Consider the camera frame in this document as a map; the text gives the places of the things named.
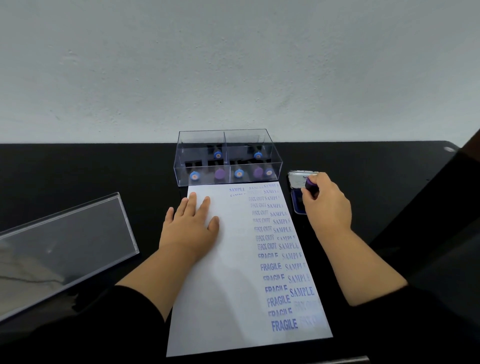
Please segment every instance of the white wall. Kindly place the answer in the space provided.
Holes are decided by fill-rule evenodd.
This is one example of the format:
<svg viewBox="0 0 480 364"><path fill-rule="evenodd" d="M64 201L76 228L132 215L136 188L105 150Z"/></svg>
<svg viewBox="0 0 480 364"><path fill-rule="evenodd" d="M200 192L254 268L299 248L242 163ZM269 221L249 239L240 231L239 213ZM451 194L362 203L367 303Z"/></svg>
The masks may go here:
<svg viewBox="0 0 480 364"><path fill-rule="evenodd" d="M0 0L0 142L443 139L480 127L479 0Z"/></svg>

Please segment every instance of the clear acrylic lid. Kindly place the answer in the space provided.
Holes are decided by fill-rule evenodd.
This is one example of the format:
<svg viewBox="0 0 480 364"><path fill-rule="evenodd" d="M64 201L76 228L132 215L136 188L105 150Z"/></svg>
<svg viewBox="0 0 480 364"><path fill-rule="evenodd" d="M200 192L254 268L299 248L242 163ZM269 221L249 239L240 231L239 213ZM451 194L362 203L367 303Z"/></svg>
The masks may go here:
<svg viewBox="0 0 480 364"><path fill-rule="evenodd" d="M0 321L138 252L119 193L4 231Z"/></svg>

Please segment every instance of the black sleeve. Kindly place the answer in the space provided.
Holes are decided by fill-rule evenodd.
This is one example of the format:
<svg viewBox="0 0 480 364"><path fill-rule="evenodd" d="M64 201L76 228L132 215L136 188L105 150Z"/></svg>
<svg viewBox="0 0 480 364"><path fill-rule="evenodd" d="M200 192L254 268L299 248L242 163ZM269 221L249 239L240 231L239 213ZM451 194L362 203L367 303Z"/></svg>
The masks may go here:
<svg viewBox="0 0 480 364"><path fill-rule="evenodd" d="M52 353L73 350L74 356L93 352L117 356L158 348L164 331L164 319L152 302L131 288L114 286L79 314L39 327L16 347Z"/></svg>
<svg viewBox="0 0 480 364"><path fill-rule="evenodd" d="M460 357L478 357L474 326L426 291L407 286L354 307L353 313L354 336L372 363L412 363L419 358L455 363Z"/></svg>

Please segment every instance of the hand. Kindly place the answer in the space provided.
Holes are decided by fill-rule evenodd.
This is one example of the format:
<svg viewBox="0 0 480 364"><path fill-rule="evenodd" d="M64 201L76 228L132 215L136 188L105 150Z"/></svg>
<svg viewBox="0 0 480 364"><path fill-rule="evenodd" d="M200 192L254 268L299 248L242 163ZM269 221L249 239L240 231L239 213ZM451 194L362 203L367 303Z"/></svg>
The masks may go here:
<svg viewBox="0 0 480 364"><path fill-rule="evenodd" d="M320 189L316 198L307 189L301 189L305 211L317 237L350 230L352 209L343 192L324 172L308 178Z"/></svg>
<svg viewBox="0 0 480 364"><path fill-rule="evenodd" d="M219 218L214 216L205 227L210 198L205 197L197 210L197 194L192 192L190 198L183 198L177 212L173 215L170 207L163 223L159 248L175 244L191 255L193 262L203 258L212 249L219 230Z"/></svg>

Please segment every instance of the white paper sheet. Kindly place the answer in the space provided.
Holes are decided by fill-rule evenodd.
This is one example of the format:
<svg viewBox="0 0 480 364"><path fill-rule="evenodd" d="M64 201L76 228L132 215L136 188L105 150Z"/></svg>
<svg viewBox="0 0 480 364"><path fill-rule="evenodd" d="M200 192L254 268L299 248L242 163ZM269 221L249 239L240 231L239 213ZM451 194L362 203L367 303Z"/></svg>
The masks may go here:
<svg viewBox="0 0 480 364"><path fill-rule="evenodd" d="M190 186L220 217L173 306L167 356L332 337L278 182Z"/></svg>

